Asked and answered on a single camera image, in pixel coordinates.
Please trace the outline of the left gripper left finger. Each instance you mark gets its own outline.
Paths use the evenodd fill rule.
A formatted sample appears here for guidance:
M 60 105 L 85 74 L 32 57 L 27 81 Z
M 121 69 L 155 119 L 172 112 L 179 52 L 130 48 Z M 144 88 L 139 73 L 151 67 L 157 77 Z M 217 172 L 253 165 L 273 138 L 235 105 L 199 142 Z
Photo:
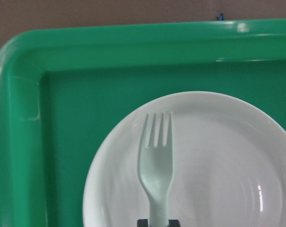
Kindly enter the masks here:
M 148 219 L 138 219 L 137 220 L 137 227 L 149 227 Z

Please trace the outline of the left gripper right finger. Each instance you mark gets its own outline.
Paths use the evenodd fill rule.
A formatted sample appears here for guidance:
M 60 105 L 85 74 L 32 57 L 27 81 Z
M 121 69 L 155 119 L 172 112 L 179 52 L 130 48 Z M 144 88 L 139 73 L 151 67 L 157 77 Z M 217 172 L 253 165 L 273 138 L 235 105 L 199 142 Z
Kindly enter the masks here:
M 170 219 L 168 227 L 180 227 L 180 222 L 177 219 Z

